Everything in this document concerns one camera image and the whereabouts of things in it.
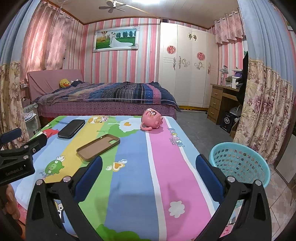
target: cartoon tablecloth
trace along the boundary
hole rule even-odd
[[[86,123],[72,139],[59,138],[73,119]],[[57,117],[41,130],[48,142],[33,156],[35,174],[12,183],[17,201],[27,209],[36,180],[57,182],[86,166],[77,148],[109,133],[120,144],[101,155],[103,170],[79,203],[90,224],[105,241],[194,239],[219,205],[195,169],[199,152],[171,117],[152,131],[140,130],[140,124],[137,116]],[[75,234],[59,200],[56,207]]]

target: wardrobe door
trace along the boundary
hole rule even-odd
[[[175,99],[188,106],[192,77],[192,28],[178,25],[177,76]]]
[[[161,87],[167,89],[173,96],[175,96],[177,70],[177,34],[177,24],[160,24],[160,66],[158,82]]]
[[[207,74],[207,32],[193,29],[189,106],[203,107]]]
[[[212,86],[218,83],[219,74],[219,50],[215,35],[207,33],[207,78],[205,85],[204,108],[209,108]]]

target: wedding photo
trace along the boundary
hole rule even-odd
[[[98,30],[94,36],[93,52],[138,49],[136,27]]]

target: pink mug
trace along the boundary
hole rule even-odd
[[[159,128],[159,126],[163,123],[163,117],[156,110],[148,108],[142,115],[141,121],[141,130],[150,131],[152,129]]]

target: wardrobe handle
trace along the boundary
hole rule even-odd
[[[173,67],[174,67],[174,70],[176,70],[176,58],[174,58],[174,63],[173,63]]]

